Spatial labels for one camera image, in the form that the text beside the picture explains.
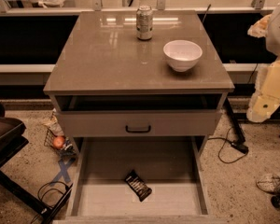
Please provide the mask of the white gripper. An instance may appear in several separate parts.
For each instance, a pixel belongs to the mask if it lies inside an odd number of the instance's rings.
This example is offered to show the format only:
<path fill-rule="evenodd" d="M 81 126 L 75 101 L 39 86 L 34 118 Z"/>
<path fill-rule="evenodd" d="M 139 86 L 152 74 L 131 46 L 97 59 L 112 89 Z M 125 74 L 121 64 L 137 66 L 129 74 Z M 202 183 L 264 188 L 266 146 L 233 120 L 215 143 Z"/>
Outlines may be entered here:
<path fill-rule="evenodd" d="M 265 37 L 271 15 L 266 15 L 250 26 L 247 33 L 256 38 Z M 261 123 L 269 119 L 280 106 L 280 59 L 267 69 L 260 85 L 260 93 L 255 92 L 250 99 L 246 117 L 249 121 Z"/>

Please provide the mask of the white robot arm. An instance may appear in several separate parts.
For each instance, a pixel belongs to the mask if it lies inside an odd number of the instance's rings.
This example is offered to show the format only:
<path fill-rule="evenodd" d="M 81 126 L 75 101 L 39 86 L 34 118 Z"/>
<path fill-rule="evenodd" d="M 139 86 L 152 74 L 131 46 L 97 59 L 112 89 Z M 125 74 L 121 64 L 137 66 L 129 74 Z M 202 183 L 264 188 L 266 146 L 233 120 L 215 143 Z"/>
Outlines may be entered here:
<path fill-rule="evenodd" d="M 266 50 L 277 56 L 269 66 L 258 70 L 255 92 L 252 94 L 247 118 L 252 122 L 263 122 L 280 107 L 280 3 L 274 11 L 252 25 L 249 35 L 265 38 Z"/>

